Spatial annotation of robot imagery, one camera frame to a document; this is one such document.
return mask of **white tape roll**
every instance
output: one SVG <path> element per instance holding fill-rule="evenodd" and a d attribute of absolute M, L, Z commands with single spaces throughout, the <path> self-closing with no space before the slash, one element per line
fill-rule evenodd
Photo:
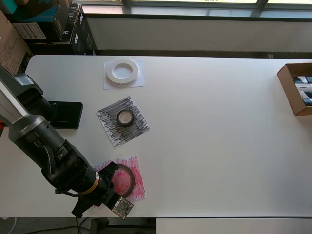
<path fill-rule="evenodd" d="M 125 79 L 117 78 L 113 74 L 114 68 L 121 64 L 127 64 L 132 68 L 131 75 Z M 128 59 L 116 60 L 112 62 L 109 68 L 107 69 L 107 77 L 115 84 L 121 84 L 121 85 L 130 84 L 137 79 L 137 76 L 138 76 L 138 67 L 136 63 Z"/>

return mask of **gold ring band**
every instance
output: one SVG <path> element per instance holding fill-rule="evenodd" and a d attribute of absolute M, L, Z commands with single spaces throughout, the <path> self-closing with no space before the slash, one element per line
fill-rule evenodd
<path fill-rule="evenodd" d="M 98 176 L 98 173 L 96 172 L 96 179 L 95 179 L 94 184 L 92 185 L 92 187 L 90 189 L 88 189 L 87 191 L 79 193 L 79 194 L 86 195 L 86 194 L 89 194 L 90 192 L 92 192 L 97 187 L 98 181 L 99 181 L 99 176 Z"/>

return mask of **circuit board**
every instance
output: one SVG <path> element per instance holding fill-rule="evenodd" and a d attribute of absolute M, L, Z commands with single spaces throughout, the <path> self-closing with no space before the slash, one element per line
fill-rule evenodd
<path fill-rule="evenodd" d="M 120 197 L 112 208 L 112 212 L 117 214 L 120 218 L 125 219 L 132 207 L 133 204 L 131 202 L 127 201 L 123 197 Z"/>

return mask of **black scribbled paper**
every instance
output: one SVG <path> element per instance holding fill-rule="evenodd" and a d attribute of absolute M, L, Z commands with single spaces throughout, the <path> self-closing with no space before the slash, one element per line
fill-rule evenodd
<path fill-rule="evenodd" d="M 135 121 L 130 127 L 124 128 L 117 124 L 117 114 L 122 110 L 131 110 L 134 114 Z M 150 126 L 137 106 L 134 105 L 130 96 L 97 111 L 97 116 L 115 148 L 150 129 Z"/>

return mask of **window frame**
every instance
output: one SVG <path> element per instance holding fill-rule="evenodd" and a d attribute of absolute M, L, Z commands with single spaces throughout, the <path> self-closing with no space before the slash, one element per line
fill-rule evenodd
<path fill-rule="evenodd" d="M 312 4 L 268 3 L 269 0 L 258 0 L 256 3 L 218 3 L 218 2 L 177 2 L 149 0 L 96 1 L 77 0 L 85 5 L 108 5 L 124 7 L 184 7 L 184 8 L 219 8 L 219 9 L 251 9 L 251 10 L 311 10 Z"/>

